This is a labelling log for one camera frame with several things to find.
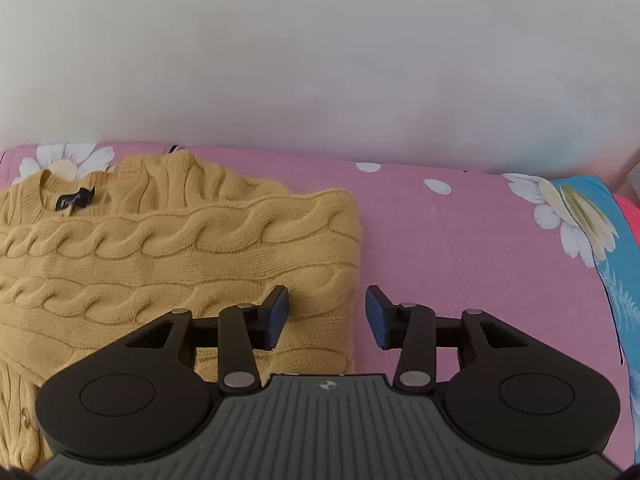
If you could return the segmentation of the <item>mustard cable-knit sweater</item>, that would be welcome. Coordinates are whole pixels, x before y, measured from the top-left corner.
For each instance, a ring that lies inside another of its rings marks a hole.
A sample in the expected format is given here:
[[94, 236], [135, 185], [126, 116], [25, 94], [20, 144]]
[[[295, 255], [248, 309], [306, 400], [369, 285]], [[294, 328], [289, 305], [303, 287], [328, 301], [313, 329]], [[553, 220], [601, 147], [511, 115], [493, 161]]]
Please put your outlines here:
[[66, 181], [41, 170], [1, 194], [1, 463], [48, 455], [35, 420], [42, 384], [166, 312], [199, 318], [290, 293], [262, 378], [354, 367], [356, 200], [297, 194], [188, 151], [130, 155]]

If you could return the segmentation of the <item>pink floral bed sheet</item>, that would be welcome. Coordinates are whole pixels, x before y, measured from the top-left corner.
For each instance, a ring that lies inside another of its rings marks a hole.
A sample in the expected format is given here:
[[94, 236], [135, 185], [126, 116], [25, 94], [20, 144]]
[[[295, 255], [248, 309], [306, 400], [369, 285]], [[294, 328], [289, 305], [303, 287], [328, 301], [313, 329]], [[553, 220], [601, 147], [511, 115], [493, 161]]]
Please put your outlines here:
[[602, 263], [588, 259], [574, 230], [521, 198], [500, 174], [213, 146], [194, 154], [296, 192], [351, 192], [364, 233], [363, 285], [440, 315], [485, 310], [593, 367], [620, 396], [608, 457], [620, 466], [634, 461], [638, 379], [629, 367], [639, 349], [637, 216], [599, 179], [576, 177], [570, 185], [616, 227], [616, 248]]

